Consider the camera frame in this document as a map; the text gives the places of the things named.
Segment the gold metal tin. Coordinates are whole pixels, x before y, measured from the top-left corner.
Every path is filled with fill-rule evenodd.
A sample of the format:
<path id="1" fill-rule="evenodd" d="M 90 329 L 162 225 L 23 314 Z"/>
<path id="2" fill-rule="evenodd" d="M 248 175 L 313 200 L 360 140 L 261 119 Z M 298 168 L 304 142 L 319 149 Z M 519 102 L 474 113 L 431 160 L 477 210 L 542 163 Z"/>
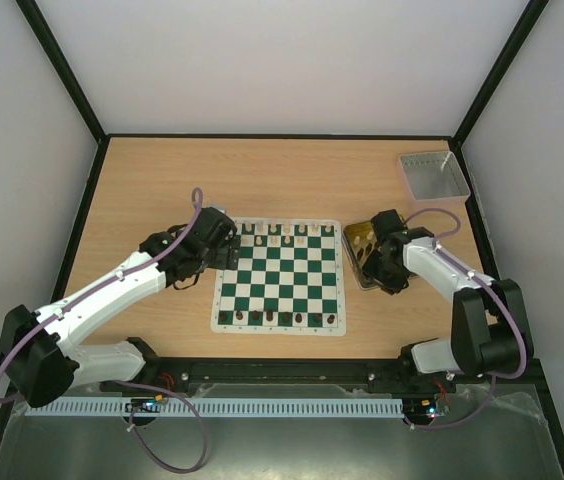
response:
<path id="1" fill-rule="evenodd" d="M 353 245 L 353 241 L 356 236 L 360 236 L 361 239 L 359 247 L 355 247 Z M 362 273 L 363 264 L 370 255 L 372 249 L 378 246 L 377 239 L 371 226 L 371 219 L 347 225 L 343 230 L 342 240 L 359 287 L 362 290 L 380 289 Z"/>

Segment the green white chess board mat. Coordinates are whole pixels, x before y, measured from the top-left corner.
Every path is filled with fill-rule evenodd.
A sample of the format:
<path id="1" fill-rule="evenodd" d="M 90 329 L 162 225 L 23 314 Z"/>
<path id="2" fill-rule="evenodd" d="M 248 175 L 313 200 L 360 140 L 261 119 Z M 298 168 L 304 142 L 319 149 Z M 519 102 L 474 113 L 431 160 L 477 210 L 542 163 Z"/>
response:
<path id="1" fill-rule="evenodd" d="M 236 217 L 241 236 L 236 271 L 216 275 L 210 318 L 216 333 L 341 337 L 346 333 L 344 254 L 341 224 L 333 219 Z M 265 311 L 274 321 L 265 321 Z M 241 321 L 234 320 L 243 312 Z M 252 322 L 250 313 L 260 312 Z M 228 321 L 219 322 L 226 312 Z M 282 313 L 291 312 L 290 324 Z M 295 323 L 296 313 L 303 322 Z M 312 322 L 314 313 L 322 323 Z M 336 320 L 329 325 L 327 316 Z"/>

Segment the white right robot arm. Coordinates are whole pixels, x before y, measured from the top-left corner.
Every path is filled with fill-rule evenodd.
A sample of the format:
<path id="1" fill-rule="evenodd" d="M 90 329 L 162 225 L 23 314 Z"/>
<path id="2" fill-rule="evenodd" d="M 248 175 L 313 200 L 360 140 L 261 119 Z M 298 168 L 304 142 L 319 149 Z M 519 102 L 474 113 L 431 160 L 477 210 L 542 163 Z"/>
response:
<path id="1" fill-rule="evenodd" d="M 459 231 L 434 234 L 410 228 L 395 210 L 381 211 L 370 220 L 377 245 L 361 271 L 382 291 L 395 295 L 416 277 L 427 282 L 451 305 L 447 339 L 427 340 L 402 349 L 398 379 L 417 392 L 433 374 L 451 373 L 516 379 L 533 357 L 533 342 L 521 288 L 510 279 L 496 280 L 451 254 L 441 239 Z"/>

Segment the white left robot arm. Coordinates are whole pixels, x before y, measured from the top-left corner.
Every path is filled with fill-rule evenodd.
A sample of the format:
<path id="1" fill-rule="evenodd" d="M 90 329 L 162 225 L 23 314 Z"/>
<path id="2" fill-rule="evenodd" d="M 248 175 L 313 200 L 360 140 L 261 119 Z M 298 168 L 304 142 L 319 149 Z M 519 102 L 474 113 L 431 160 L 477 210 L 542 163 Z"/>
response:
<path id="1" fill-rule="evenodd" d="M 84 340 L 140 300 L 208 268 L 234 270 L 240 237 L 236 223 L 213 207 L 196 207 L 191 221 L 151 234 L 112 271 L 74 294 L 36 310 L 9 311 L 0 335 L 0 376 L 13 400 L 42 407 L 89 383 L 130 381 L 148 363 L 131 341 L 86 346 Z"/>

